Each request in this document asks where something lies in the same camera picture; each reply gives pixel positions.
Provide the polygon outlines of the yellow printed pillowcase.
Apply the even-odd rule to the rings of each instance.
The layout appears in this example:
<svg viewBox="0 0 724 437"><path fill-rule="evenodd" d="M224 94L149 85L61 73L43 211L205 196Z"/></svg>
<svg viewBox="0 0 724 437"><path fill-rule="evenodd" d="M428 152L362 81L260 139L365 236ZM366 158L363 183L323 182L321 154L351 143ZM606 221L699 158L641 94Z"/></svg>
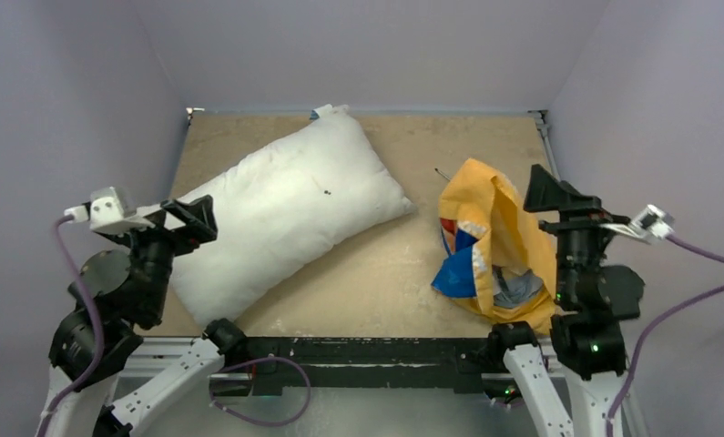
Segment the yellow printed pillowcase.
<svg viewBox="0 0 724 437"><path fill-rule="evenodd" d="M508 177L466 160L438 198L438 219L446 257L432 288L492 323L548 334L558 311L553 240Z"/></svg>

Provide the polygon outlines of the white pillow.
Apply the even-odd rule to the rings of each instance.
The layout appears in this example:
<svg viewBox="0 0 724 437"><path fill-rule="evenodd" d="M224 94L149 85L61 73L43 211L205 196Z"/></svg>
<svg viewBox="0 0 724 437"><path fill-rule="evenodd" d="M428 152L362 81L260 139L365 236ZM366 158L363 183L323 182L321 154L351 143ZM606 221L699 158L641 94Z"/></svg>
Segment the white pillow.
<svg viewBox="0 0 724 437"><path fill-rule="evenodd" d="M180 305L196 325L235 320L346 239L415 211L348 108L315 110L308 126L184 196L213 197L219 232L175 259L166 318Z"/></svg>

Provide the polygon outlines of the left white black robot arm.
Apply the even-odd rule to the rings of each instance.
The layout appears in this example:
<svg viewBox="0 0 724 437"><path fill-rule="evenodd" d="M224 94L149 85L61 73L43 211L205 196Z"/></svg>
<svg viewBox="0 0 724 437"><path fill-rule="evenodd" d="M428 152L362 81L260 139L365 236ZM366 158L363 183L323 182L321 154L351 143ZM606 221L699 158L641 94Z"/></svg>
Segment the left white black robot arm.
<svg viewBox="0 0 724 437"><path fill-rule="evenodd" d="M114 188L68 208L61 224L86 223L116 244L71 269L68 293L75 307L59 323L48 353L50 385L36 429L39 436L133 436L197 376L241 369L246 336L232 321L210 322L187 356L154 378L144 394L112 401L141 330L162 321L173 262L214 241L214 200L168 199L148 214Z"/></svg>

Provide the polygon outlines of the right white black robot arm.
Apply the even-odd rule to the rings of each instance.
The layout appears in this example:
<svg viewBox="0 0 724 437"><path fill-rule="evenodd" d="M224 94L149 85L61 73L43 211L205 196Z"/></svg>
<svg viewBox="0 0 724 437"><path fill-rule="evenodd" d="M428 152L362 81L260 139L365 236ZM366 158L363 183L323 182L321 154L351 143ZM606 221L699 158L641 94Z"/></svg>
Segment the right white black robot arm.
<svg viewBox="0 0 724 437"><path fill-rule="evenodd" d="M556 238L556 305L550 341L570 395L564 406L545 366L544 353L525 322L496 325L486 357L508 371L539 436L599 436L609 421L608 398L618 394L627 372L622 320L639 317L644 282L623 265L605 265L613 238L631 219L612 214L596 196L580 193L540 165L531 167L524 209L555 211L557 222L538 227Z"/></svg>

